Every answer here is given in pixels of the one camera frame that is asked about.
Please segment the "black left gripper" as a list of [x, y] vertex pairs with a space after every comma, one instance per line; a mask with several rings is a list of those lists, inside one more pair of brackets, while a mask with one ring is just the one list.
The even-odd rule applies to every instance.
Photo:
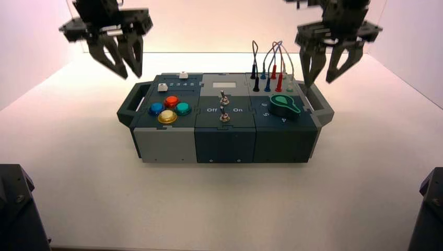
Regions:
[[[87, 40], [89, 53], [123, 79], [127, 78], [124, 61], [133, 73], [140, 78], [143, 72], [143, 38], [151, 28], [153, 21], [148, 9], [124, 9], [107, 14], [99, 9], [85, 9], [79, 16], [72, 18], [59, 27], [69, 42]], [[119, 35], [118, 46], [109, 36], [98, 36], [109, 30], [122, 30], [124, 34], [135, 32], [136, 35]]]

